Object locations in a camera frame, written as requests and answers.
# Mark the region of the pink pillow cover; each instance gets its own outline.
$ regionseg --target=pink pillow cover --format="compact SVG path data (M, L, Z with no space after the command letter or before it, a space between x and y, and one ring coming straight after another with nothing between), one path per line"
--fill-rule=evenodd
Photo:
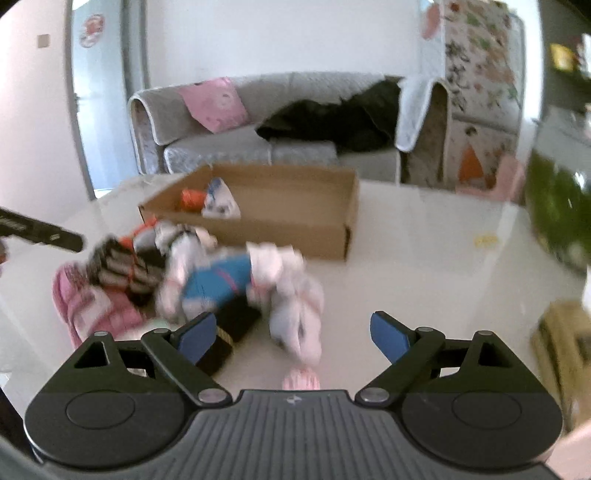
M227 77L180 87L178 92L191 116L212 133L225 132L249 121L248 112Z

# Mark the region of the light switch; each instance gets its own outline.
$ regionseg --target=light switch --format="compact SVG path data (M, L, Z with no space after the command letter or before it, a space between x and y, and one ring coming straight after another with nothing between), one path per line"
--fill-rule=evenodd
M49 46L49 34L37 36L37 48L47 48Z

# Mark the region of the cardboard box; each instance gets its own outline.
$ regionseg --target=cardboard box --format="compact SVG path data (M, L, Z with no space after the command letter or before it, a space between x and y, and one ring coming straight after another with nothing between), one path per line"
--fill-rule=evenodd
M591 478L591 317L579 301L555 301L531 344L540 378L560 405L564 432L547 465L565 480Z
M223 179L242 217L204 218L181 212L185 188L205 190L214 177ZM305 257L346 259L355 230L359 182L353 170L307 166L217 164L183 177L139 206L142 218L155 215L206 228L221 245L246 242L293 245Z

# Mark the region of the door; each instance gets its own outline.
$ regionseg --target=door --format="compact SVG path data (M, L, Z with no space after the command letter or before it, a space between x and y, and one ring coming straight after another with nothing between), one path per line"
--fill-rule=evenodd
M138 175L127 114L122 0L89 0L72 15L72 75L80 137L95 191Z

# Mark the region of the pink sock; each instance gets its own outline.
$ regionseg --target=pink sock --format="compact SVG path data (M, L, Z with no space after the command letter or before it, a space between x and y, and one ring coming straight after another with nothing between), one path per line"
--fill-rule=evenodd
M294 368L283 379L283 390L320 390L318 375L310 368Z

